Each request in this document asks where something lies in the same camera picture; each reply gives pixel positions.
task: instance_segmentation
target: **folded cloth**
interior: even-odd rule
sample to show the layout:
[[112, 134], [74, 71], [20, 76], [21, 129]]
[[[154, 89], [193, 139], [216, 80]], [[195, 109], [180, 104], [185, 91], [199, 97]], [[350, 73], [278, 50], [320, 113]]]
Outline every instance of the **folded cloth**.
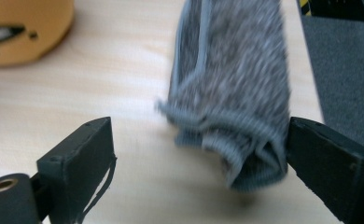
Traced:
[[223, 158], [229, 188], [252, 191], [287, 173], [286, 45], [279, 0], [188, 0], [166, 103], [180, 146]]

